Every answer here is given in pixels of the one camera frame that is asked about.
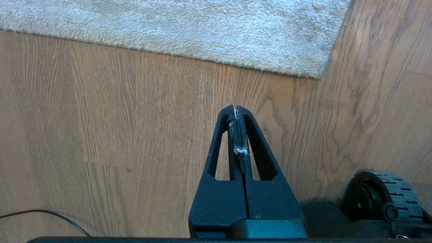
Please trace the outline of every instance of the black wire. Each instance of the black wire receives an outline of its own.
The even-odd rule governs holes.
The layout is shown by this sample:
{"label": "black wire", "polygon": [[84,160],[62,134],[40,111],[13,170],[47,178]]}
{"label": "black wire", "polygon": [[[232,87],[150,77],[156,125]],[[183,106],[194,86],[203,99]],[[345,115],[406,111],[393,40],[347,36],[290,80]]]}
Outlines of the black wire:
{"label": "black wire", "polygon": [[40,212],[40,213],[46,213],[46,214],[51,214],[51,215],[57,216],[57,217],[65,220],[66,222],[70,223],[71,225],[75,226],[75,228],[77,228],[78,230],[80,230],[86,236],[92,237],[89,233],[87,233],[83,228],[81,228],[79,225],[77,225],[72,220],[68,219],[67,217],[65,217],[63,215],[60,215],[58,213],[54,213],[54,212],[51,212],[51,211],[48,211],[48,210],[33,209],[33,210],[27,210],[27,211],[22,211],[22,212],[16,212],[16,213],[13,213],[13,214],[6,214],[6,215],[3,215],[3,216],[0,216],[0,219],[1,218],[5,218],[5,217],[11,217],[11,216],[19,215],[19,214],[32,213],[32,212]]}

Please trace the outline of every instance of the wheel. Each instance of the wheel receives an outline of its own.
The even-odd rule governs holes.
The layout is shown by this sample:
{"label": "wheel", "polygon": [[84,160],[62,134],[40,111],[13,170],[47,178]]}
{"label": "wheel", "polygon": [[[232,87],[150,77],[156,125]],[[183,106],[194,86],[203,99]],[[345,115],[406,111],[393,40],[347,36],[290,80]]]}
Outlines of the wheel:
{"label": "wheel", "polygon": [[423,222],[417,195],[406,181],[392,173],[357,173],[348,186],[341,210],[352,222]]}

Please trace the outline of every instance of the wooden floor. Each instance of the wooden floor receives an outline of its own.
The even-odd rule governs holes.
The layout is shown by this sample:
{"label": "wooden floor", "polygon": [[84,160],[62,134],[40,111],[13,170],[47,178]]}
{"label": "wooden floor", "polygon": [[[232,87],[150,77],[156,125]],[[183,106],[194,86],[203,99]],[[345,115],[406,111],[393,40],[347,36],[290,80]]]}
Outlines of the wooden floor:
{"label": "wooden floor", "polygon": [[[336,200],[369,169],[400,174],[432,211],[431,4],[357,0],[323,80],[1,31],[0,214],[188,237],[230,104],[255,114],[299,201]],[[38,213],[0,220],[1,242],[38,236],[81,233]]]}

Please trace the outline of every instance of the white fiber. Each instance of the white fiber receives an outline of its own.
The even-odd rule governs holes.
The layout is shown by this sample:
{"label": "white fiber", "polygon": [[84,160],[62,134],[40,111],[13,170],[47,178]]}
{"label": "white fiber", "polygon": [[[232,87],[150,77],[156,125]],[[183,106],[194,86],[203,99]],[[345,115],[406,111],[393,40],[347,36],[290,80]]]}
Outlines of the white fiber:
{"label": "white fiber", "polygon": [[247,147],[235,147],[234,148],[234,153],[236,155],[239,155],[239,154],[248,155],[249,154],[249,149]]}

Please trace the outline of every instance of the white rug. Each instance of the white rug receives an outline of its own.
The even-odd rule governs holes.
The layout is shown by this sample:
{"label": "white rug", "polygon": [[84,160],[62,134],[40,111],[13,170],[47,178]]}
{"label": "white rug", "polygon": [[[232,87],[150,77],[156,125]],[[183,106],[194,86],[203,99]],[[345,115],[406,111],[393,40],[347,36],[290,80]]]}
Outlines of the white rug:
{"label": "white rug", "polygon": [[320,78],[352,0],[0,0],[0,28]]}

